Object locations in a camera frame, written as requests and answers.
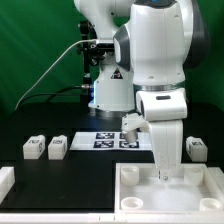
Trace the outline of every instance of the white cube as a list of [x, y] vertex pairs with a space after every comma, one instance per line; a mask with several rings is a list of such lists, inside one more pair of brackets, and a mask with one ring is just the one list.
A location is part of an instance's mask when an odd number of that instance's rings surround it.
[[187, 138], [186, 150], [193, 162], [207, 161], [208, 148], [200, 138]]
[[14, 167], [2, 167], [0, 170], [0, 204], [15, 183]]
[[45, 150], [45, 137], [43, 135], [32, 136], [23, 145], [24, 159], [39, 159]]
[[67, 137], [61, 135], [54, 137], [48, 146], [49, 160], [62, 160], [67, 152]]

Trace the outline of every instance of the green backdrop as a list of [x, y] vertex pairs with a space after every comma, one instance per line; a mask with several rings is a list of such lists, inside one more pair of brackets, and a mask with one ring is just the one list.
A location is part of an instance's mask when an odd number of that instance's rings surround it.
[[[199, 4], [211, 34], [211, 50], [200, 67], [186, 72], [186, 87], [193, 102], [213, 103], [224, 110], [224, 1]], [[73, 0], [0, 0], [0, 121], [61, 53], [80, 40], [80, 20]], [[73, 50], [32, 94], [81, 84], [82, 75], [82, 58]]]

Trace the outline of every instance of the silver component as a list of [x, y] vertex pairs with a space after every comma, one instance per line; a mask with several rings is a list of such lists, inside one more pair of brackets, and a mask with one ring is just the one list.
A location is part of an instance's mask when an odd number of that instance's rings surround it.
[[121, 118], [129, 112], [129, 111], [107, 111], [107, 110], [100, 110], [97, 108], [89, 108], [89, 109], [90, 114], [107, 118], [113, 118], [113, 117]]
[[164, 176], [164, 177], [163, 177], [163, 180], [164, 180], [164, 181], [168, 181], [168, 179], [169, 179], [168, 176]]
[[93, 89], [93, 85], [89, 85], [89, 84], [82, 84], [81, 88], [83, 90], [89, 90], [89, 89]]
[[130, 132], [122, 132], [124, 139], [128, 142], [128, 143], [134, 143], [138, 140], [138, 133], [137, 130], [134, 129], [133, 131]]
[[168, 91], [168, 90], [175, 90], [179, 89], [181, 87], [184, 87], [185, 82], [180, 82], [173, 85], [164, 85], [164, 86], [139, 86], [134, 85], [134, 89], [136, 91], [150, 91], [150, 92], [156, 92], [156, 91]]

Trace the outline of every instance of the black table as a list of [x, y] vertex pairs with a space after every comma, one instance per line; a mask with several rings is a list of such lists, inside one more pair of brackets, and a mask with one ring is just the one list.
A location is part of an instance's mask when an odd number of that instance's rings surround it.
[[[224, 168], [224, 113], [210, 104], [188, 105], [184, 120], [183, 163], [189, 163], [185, 139], [202, 138], [209, 148], [208, 166]], [[153, 162], [147, 151], [67, 151], [64, 160], [23, 159], [30, 136], [65, 135], [70, 146], [77, 131], [120, 131], [120, 118], [95, 117], [76, 103], [33, 103], [12, 113], [0, 127], [0, 167], [15, 167], [16, 183], [0, 212], [113, 212], [117, 162]]]

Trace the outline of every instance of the black cable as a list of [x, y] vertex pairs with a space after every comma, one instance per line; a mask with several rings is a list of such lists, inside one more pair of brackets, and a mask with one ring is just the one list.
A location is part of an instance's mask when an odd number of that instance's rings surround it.
[[[64, 93], [64, 92], [67, 92], [67, 91], [70, 91], [70, 90], [73, 90], [73, 89], [82, 89], [82, 87], [81, 86], [70, 86], [70, 87], [66, 87], [64, 89], [61, 89], [61, 90], [57, 91], [55, 94]], [[49, 103], [55, 97], [56, 97], [55, 95], [51, 95], [45, 102], [46, 103]]]
[[40, 94], [35, 94], [35, 95], [32, 95], [32, 96], [28, 96], [26, 98], [24, 98], [23, 100], [20, 101], [20, 103], [18, 104], [18, 108], [21, 107], [21, 105], [31, 99], [31, 98], [34, 98], [34, 97], [39, 97], [39, 96], [54, 96], [54, 97], [57, 97], [57, 96], [79, 96], [79, 94], [62, 94], [62, 93], [40, 93]]

